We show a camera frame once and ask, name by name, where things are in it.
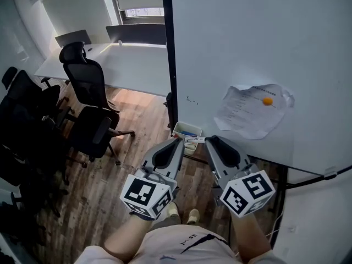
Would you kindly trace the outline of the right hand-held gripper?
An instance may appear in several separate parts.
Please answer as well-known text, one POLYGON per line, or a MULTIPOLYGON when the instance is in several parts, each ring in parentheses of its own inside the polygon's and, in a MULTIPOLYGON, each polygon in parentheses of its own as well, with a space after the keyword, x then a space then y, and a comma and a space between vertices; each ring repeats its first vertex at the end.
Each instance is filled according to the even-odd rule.
POLYGON ((219 197, 220 204, 225 205, 238 218, 263 208, 275 194, 276 190, 265 170, 242 170, 250 160, 234 141, 212 136, 205 141, 205 148, 217 184, 224 188, 219 197))

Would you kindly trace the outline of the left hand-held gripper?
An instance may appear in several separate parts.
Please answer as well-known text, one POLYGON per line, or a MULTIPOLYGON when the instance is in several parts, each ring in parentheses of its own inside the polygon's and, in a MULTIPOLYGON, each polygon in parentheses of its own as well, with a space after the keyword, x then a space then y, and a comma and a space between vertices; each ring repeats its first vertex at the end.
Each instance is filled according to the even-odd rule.
POLYGON ((149 149, 134 174, 129 174, 120 194, 121 201, 133 213, 156 220, 174 199, 175 180, 180 170, 184 141, 172 138, 149 149))

